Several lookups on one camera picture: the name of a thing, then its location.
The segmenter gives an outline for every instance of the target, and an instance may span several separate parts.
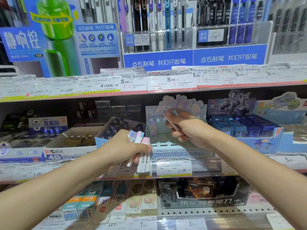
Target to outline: large green pen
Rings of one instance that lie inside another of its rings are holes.
[[[63,17],[64,14],[72,17],[69,4],[65,0],[39,0],[36,7],[39,15]],[[48,39],[48,49],[44,52],[51,77],[81,75],[75,49],[73,22],[40,25]]]

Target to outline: hand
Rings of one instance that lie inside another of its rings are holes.
[[[187,111],[176,109],[179,116],[172,114],[172,111],[168,110],[165,116],[180,127],[179,131],[176,131],[168,121],[165,124],[171,128],[173,137],[178,138],[180,142],[190,140],[197,147],[208,148],[209,145],[205,143],[204,137],[206,132],[214,128]]]
[[[109,165],[124,162],[131,157],[134,157],[134,163],[138,163],[140,152],[152,151],[151,145],[131,143],[128,135],[129,131],[122,129],[101,147],[105,152],[105,159],[109,160]]]

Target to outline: yellow arrow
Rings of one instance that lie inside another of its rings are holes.
[[[39,15],[33,12],[30,12],[31,19],[34,22],[41,24],[63,24],[63,27],[69,25],[74,19],[71,16],[68,16],[61,12],[60,16],[48,16],[48,15]]]

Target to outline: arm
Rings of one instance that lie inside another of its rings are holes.
[[[142,143],[130,143],[128,134],[129,131],[120,130],[101,148],[40,177],[1,192],[1,229],[34,228],[79,190],[105,173],[110,166],[123,162],[138,152],[152,150],[151,146]]]
[[[241,177],[251,184],[296,229],[307,229],[307,178],[287,166],[257,152],[241,141],[221,132],[188,112],[176,110],[166,117],[180,126],[176,131],[167,123],[172,135],[180,141],[190,140],[196,146],[214,150]]]

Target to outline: clear plastic pen holder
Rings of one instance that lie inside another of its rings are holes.
[[[193,49],[193,28],[121,32],[123,53]]]
[[[272,22],[205,26],[196,29],[196,48],[267,44]]]

